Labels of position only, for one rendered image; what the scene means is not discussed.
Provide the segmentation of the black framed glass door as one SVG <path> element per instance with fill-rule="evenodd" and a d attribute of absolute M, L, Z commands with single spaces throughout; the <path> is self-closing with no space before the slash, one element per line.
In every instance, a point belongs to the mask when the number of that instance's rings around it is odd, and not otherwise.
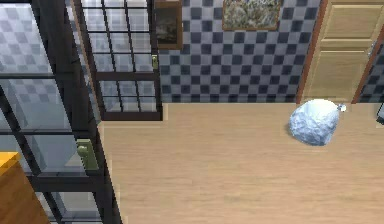
<path fill-rule="evenodd" d="M 161 121 L 154 0 L 71 0 L 88 80 L 103 121 Z"/>
<path fill-rule="evenodd" d="M 0 146 L 20 153 L 50 224 L 123 224 L 66 1 L 0 0 Z"/>

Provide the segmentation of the dark framed painting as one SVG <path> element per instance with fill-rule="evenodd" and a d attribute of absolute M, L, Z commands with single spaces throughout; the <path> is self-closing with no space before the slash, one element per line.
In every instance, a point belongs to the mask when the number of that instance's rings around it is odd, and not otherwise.
<path fill-rule="evenodd" d="M 155 0 L 156 36 L 161 50 L 181 50 L 183 22 L 181 0 Z"/>

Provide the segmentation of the floral framed painting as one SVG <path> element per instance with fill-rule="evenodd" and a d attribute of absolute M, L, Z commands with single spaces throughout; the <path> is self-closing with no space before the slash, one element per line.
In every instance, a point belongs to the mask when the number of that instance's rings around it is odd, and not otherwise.
<path fill-rule="evenodd" d="M 222 29 L 275 30 L 281 6 L 281 0 L 223 0 Z"/>

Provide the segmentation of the white tied garbage bag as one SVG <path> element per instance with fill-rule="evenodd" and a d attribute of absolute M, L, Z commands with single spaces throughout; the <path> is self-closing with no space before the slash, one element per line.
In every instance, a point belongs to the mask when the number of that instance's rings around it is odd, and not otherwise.
<path fill-rule="evenodd" d="M 336 130 L 339 113 L 346 110 L 345 104 L 325 99 L 309 100 L 291 114 L 288 122 L 290 133 L 307 145 L 325 146 Z"/>

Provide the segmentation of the light wooden panel door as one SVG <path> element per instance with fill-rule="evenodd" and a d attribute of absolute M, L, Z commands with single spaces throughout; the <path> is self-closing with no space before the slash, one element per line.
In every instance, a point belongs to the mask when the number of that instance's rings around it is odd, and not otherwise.
<path fill-rule="evenodd" d="M 383 40 L 384 0 L 322 0 L 296 102 L 355 103 Z"/>

